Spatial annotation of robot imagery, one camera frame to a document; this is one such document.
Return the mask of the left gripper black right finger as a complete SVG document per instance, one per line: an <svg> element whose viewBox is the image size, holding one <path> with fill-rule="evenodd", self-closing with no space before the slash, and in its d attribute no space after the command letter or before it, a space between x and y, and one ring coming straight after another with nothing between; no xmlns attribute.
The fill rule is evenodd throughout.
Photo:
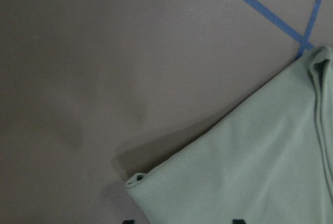
<svg viewBox="0 0 333 224"><path fill-rule="evenodd" d="M246 224L246 221L243 219L233 219L233 224Z"/></svg>

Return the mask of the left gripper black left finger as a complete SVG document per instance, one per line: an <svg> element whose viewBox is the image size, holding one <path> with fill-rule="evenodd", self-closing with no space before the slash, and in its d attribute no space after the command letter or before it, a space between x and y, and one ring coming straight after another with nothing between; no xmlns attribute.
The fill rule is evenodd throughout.
<svg viewBox="0 0 333 224"><path fill-rule="evenodd" d="M122 224L135 224L135 220L124 220Z"/></svg>

